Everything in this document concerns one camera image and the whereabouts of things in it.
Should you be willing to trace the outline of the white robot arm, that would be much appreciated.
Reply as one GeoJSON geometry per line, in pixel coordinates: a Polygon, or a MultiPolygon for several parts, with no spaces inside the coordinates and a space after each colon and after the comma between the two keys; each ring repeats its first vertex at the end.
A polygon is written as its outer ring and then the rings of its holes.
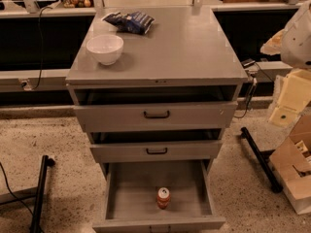
{"type": "Polygon", "coordinates": [[[311,1],[304,2],[284,29],[260,48],[267,55],[279,54],[292,67],[284,78],[275,81],[269,122],[290,125],[311,101],[311,1]]]}

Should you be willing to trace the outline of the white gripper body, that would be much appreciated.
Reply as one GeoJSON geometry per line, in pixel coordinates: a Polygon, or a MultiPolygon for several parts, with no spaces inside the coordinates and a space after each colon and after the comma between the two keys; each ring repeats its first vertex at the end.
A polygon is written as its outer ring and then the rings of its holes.
{"type": "Polygon", "coordinates": [[[311,72],[292,69],[285,77],[276,76],[268,122],[280,127],[292,124],[311,102],[311,72]]]}

